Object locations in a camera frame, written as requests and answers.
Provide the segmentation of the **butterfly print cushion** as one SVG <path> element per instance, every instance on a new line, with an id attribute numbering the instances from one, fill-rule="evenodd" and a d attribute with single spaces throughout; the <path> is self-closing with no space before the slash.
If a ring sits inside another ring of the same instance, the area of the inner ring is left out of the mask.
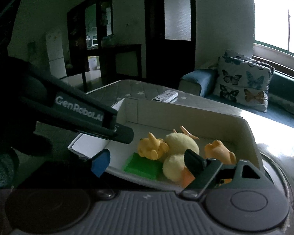
<path id="1" fill-rule="evenodd" d="M 232 104 L 267 112 L 269 84 L 275 69 L 232 50 L 218 59 L 213 95 Z"/>

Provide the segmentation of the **dark door with glass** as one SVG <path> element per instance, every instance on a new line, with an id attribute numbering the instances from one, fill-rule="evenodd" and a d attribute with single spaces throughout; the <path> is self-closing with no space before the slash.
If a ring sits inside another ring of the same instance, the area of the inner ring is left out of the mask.
<path id="1" fill-rule="evenodd" d="M 178 88 L 194 70 L 195 0 L 144 0 L 146 79 Z"/>

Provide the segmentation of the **yellow plush duck toy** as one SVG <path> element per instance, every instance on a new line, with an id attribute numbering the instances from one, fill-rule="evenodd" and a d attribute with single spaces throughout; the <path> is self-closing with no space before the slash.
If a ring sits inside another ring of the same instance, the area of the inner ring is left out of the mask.
<path id="1" fill-rule="evenodd" d="M 169 151 L 163 161 L 162 171 L 165 177 L 175 183 L 182 181 L 182 171 L 185 167 L 184 154 L 186 150 L 192 150 L 199 154 L 200 148 L 195 140 L 199 138 L 191 134 L 184 126 L 180 126 L 182 132 L 174 130 L 166 135 L 164 141 L 169 146 Z"/>

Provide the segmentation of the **white refrigerator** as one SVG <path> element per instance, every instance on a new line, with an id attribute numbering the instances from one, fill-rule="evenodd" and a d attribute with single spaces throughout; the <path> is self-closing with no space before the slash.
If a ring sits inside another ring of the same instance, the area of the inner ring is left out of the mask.
<path id="1" fill-rule="evenodd" d="M 66 77 L 61 28 L 48 31 L 45 38 L 50 73 L 58 79 Z"/>

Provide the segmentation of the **orange rubber pig toy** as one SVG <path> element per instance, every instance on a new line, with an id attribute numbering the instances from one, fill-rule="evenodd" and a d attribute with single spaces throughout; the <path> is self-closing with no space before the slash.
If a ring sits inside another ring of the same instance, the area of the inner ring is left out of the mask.
<path id="1" fill-rule="evenodd" d="M 224 165 L 236 165 L 237 159 L 233 152 L 224 146 L 222 141 L 214 140 L 204 147 L 206 159 L 216 159 Z"/>

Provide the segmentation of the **white remote control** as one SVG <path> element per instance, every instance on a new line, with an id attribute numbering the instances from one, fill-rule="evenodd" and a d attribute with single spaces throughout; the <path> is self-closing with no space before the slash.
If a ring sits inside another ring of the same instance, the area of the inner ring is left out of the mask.
<path id="1" fill-rule="evenodd" d="M 173 91 L 173 90 L 166 90 L 165 92 L 158 94 L 152 100 L 158 101 L 158 102 L 169 103 L 177 97 L 178 97 L 178 92 Z"/>

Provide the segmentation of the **window with green frame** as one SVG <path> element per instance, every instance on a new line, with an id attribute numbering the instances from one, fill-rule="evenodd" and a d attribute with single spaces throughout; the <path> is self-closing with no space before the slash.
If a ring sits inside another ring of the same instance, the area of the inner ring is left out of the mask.
<path id="1" fill-rule="evenodd" d="M 254 0 L 255 41 L 294 55 L 294 0 Z"/>

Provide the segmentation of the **teal sofa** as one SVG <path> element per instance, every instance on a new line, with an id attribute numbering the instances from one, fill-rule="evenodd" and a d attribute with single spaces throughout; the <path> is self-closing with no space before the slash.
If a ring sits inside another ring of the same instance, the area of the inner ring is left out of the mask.
<path id="1" fill-rule="evenodd" d="M 274 73 L 269 92 L 227 87 L 217 81 L 217 70 L 202 69 L 181 78 L 179 90 L 247 110 L 294 128 L 294 79 Z"/>

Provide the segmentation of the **dark wooden cabinet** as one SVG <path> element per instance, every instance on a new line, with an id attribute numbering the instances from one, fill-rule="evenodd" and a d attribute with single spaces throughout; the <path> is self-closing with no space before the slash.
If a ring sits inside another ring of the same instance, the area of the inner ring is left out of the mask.
<path id="1" fill-rule="evenodd" d="M 85 0 L 67 13 L 70 63 L 87 88 L 89 61 L 97 59 L 103 83 L 140 80 L 142 45 L 121 44 L 113 30 L 113 0 Z"/>

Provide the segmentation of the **green block toy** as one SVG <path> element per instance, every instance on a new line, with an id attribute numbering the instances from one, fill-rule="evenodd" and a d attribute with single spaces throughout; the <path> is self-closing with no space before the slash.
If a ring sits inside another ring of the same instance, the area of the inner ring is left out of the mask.
<path id="1" fill-rule="evenodd" d="M 149 160 L 133 153 L 123 166 L 124 172 L 140 177 L 157 180 L 162 175 L 162 162 Z"/>

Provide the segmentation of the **orange triceratops toy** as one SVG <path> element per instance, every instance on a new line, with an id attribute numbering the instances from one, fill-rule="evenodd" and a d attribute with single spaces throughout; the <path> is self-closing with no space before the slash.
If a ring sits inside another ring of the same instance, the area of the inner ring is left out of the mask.
<path id="1" fill-rule="evenodd" d="M 154 134 L 148 133 L 147 138 L 139 141 L 137 152 L 140 157 L 149 160 L 159 160 L 169 151 L 168 144 L 161 138 L 156 138 Z"/>

